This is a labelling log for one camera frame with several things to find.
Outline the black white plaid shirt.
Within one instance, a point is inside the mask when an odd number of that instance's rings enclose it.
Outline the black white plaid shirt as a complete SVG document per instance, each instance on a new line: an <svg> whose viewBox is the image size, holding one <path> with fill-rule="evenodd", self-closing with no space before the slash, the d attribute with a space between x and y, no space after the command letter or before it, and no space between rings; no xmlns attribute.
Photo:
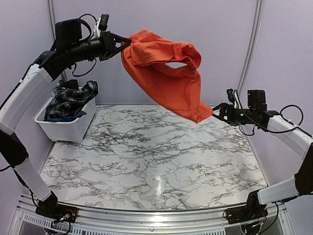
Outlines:
<svg viewBox="0 0 313 235"><path fill-rule="evenodd" d="M98 95L96 81L88 81L82 88L78 87L78 81L59 80L52 92L52 100L45 109L45 116L55 115L58 118L73 117L83 107Z"/></svg>

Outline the right aluminium corner post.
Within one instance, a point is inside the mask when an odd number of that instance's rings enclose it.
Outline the right aluminium corner post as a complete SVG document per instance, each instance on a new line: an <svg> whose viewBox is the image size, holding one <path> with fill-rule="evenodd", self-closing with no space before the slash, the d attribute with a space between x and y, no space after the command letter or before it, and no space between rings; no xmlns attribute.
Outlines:
<svg viewBox="0 0 313 235"><path fill-rule="evenodd" d="M252 61L253 54L255 52L255 48L256 48L257 40L259 36L263 5L264 5L263 0L256 1L252 30L251 30L250 40L249 40L249 44L247 48L246 58L243 64L241 76L240 76L239 83L237 86L238 94L242 94L245 83L247 81L249 67Z"/></svg>

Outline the white plastic laundry bin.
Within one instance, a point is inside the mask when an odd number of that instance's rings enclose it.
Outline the white plastic laundry bin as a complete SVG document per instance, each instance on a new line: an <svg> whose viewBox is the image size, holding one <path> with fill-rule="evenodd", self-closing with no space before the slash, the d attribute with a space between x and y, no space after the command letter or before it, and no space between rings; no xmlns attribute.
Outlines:
<svg viewBox="0 0 313 235"><path fill-rule="evenodd" d="M49 122L44 121L45 109L51 102L51 98L47 101L44 107L35 116L34 120L42 128L47 137L52 141L69 141L73 143L80 143L83 141L85 133L91 120L95 115L95 98L89 101L84 107L83 111L87 114L77 118L72 122Z"/></svg>

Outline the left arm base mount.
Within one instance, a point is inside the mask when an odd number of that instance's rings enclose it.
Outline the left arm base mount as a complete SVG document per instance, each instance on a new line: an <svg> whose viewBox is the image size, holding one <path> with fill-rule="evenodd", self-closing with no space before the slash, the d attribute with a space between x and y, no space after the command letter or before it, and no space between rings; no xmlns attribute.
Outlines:
<svg viewBox="0 0 313 235"><path fill-rule="evenodd" d="M54 219L54 223L59 222L70 222L74 223L78 213L78 208L68 205L57 204L56 210L52 213L47 212L47 210L41 209L37 206L35 213L48 218Z"/></svg>

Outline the aluminium front frame rail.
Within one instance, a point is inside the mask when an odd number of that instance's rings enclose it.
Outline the aluminium front frame rail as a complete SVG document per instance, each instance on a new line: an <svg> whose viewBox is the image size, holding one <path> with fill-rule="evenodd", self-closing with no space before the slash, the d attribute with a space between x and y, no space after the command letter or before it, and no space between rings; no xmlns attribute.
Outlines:
<svg viewBox="0 0 313 235"><path fill-rule="evenodd" d="M292 235L285 205L268 205L268 214L230 224L227 207L186 211L130 211L75 205L74 222L53 223L35 213L29 195L21 195L10 235Z"/></svg>

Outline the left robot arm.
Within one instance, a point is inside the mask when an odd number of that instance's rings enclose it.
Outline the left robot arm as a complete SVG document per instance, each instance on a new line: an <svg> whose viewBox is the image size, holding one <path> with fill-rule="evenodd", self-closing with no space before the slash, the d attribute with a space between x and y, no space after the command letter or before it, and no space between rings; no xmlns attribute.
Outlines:
<svg viewBox="0 0 313 235"><path fill-rule="evenodd" d="M50 217L62 213L57 196L49 189L28 158L28 152L15 134L20 119L36 96L65 69L81 61L105 61L131 44L131 40L107 30L109 15L95 21L95 28L81 18L57 22L55 41L27 68L23 78L0 106L0 152L20 182L39 199L39 208Z"/></svg>

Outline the blue garment in bin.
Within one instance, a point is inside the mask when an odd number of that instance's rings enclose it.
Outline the blue garment in bin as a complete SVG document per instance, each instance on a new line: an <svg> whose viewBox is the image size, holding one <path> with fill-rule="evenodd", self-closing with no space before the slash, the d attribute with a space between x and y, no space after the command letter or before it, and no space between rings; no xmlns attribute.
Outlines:
<svg viewBox="0 0 313 235"><path fill-rule="evenodd" d="M49 121L49 122L72 122L72 121L76 120L77 118L80 118L86 114L87 113L84 111L79 111L73 117L62 117L62 118L56 117L55 115L47 115L47 117L45 118L45 121Z"/></svg>

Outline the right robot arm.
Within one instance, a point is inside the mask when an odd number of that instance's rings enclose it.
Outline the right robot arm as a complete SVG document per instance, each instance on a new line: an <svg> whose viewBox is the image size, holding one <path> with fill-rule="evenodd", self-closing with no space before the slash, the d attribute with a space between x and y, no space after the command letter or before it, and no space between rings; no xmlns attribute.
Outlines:
<svg viewBox="0 0 313 235"><path fill-rule="evenodd" d="M261 212L266 204L274 202L286 202L300 196L313 193L313 137L304 131L298 122L292 121L283 116L282 111L268 110L266 94L263 90L249 90L247 92L247 107L245 108L237 90L228 89L227 96L229 103L221 103L214 108L217 114L215 118L231 125L243 127L253 125L265 134L269 134L268 140L265 135L254 138L260 140L269 150L264 150L258 156L269 154L277 155L276 166L287 169L283 160L297 157L295 163L299 169L290 178L276 181L270 186L253 191L247 198L243 207L242 215L246 219L253 219Z"/></svg>

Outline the orange t-shirt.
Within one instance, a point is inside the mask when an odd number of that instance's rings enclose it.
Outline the orange t-shirt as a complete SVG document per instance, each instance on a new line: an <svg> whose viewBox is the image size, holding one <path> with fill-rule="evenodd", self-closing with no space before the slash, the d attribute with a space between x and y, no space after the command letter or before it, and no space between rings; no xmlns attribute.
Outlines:
<svg viewBox="0 0 313 235"><path fill-rule="evenodd" d="M134 82L157 104L199 123L213 110L201 102L201 55L190 42L174 42L143 29L128 37L121 61Z"/></svg>

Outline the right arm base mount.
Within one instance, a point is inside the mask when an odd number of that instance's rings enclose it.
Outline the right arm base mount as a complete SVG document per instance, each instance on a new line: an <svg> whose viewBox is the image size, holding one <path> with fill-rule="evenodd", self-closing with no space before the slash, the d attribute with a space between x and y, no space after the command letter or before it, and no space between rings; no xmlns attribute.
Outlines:
<svg viewBox="0 0 313 235"><path fill-rule="evenodd" d="M261 206L256 209L249 209L247 205L240 207L228 208L223 212L223 218L228 220L229 224L236 224L265 218L268 215L266 206Z"/></svg>

